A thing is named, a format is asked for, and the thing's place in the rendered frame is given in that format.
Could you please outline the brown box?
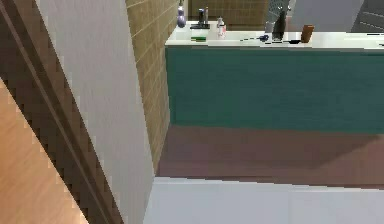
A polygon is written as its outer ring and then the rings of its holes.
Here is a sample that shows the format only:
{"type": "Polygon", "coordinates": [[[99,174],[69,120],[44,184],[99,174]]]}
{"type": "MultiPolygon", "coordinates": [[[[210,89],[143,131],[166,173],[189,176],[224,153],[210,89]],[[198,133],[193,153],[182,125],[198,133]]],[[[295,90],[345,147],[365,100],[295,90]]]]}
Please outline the brown box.
{"type": "Polygon", "coordinates": [[[301,42],[308,43],[314,30],[313,25],[304,25],[301,33],[301,42]]]}

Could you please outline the brown wooden door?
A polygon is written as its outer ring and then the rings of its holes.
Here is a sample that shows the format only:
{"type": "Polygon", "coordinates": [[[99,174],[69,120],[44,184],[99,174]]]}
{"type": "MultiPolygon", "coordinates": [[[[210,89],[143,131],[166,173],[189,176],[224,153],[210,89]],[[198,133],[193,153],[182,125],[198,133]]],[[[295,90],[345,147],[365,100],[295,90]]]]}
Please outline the brown wooden door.
{"type": "Polygon", "coordinates": [[[37,0],[0,0],[0,79],[89,224],[124,224],[37,0]]]}

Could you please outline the white spray bottle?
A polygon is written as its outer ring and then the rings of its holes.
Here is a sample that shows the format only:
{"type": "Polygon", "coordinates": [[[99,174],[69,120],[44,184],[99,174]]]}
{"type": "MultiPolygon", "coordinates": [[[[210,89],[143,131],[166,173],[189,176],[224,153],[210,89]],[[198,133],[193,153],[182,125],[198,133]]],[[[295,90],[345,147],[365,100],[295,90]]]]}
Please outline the white spray bottle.
{"type": "Polygon", "coordinates": [[[218,31],[218,38],[223,39],[226,34],[226,25],[222,17],[219,17],[217,20],[217,31],[218,31]]]}

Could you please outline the purple vase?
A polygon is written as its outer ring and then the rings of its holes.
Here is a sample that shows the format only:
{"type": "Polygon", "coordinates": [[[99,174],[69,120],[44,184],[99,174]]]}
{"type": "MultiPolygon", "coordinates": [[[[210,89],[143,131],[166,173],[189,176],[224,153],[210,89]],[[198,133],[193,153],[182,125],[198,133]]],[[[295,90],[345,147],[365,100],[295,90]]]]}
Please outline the purple vase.
{"type": "Polygon", "coordinates": [[[179,6],[178,7],[178,16],[177,16],[177,26],[179,28],[184,28],[185,25],[186,25],[186,19],[185,19],[184,7],[179,6]]]}

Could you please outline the green cabinet with white worktop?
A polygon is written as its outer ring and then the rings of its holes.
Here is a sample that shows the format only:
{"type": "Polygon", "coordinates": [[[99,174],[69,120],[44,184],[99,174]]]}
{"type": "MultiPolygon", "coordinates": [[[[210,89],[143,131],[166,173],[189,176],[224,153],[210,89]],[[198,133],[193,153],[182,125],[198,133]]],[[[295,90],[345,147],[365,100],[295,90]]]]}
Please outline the green cabinet with white worktop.
{"type": "Polygon", "coordinates": [[[175,125],[384,134],[384,33],[175,29],[165,43],[175,125]],[[205,42],[191,37],[206,37],[205,42]]]}

